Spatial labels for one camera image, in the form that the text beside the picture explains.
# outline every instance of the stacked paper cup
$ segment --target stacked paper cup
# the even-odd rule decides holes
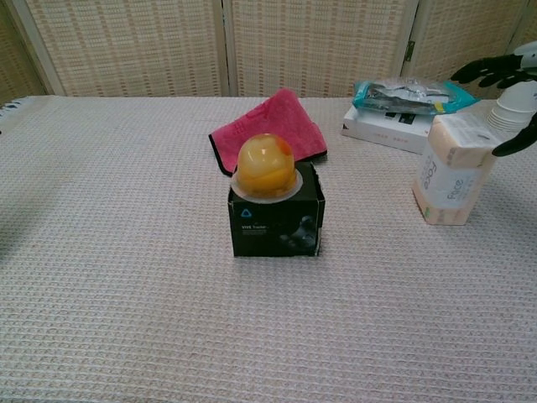
[[[519,132],[537,112],[537,81],[507,88],[488,114],[488,123],[504,132]]]

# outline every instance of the white textured tablecloth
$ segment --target white textured tablecloth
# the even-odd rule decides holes
[[[318,258],[233,258],[207,134],[260,98],[30,98],[0,118],[0,398],[537,401],[537,146],[465,227],[418,156],[328,144]]]

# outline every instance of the woven tablecloth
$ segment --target woven tablecloth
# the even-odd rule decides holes
[[[328,144],[321,255],[234,258],[207,138],[261,98],[31,97],[0,118],[0,399],[537,401],[537,146],[464,227],[419,156]]]

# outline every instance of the beige tissue package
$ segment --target beige tissue package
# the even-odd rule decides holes
[[[480,113],[435,117],[412,185],[429,224],[466,223],[500,143]]]

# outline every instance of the box label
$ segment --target box label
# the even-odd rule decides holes
[[[481,170],[453,169],[444,164],[430,147],[422,154],[420,190],[425,199],[438,208],[461,208],[472,193]]]

